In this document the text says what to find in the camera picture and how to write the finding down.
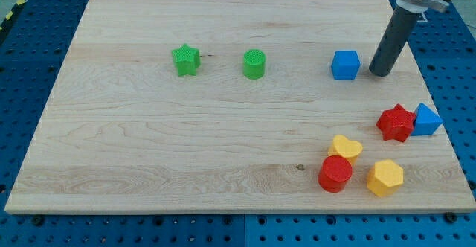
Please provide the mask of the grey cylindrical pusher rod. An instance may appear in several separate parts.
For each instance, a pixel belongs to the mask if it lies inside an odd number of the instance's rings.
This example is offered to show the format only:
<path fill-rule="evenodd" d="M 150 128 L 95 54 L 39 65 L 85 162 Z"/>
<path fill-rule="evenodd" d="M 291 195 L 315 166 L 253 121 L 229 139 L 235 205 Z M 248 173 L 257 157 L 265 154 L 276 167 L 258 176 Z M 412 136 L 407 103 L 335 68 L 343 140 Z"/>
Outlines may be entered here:
<path fill-rule="evenodd" d="M 422 9 L 416 7 L 395 7 L 369 65 L 373 75 L 386 77 L 390 74 L 421 13 Z"/>

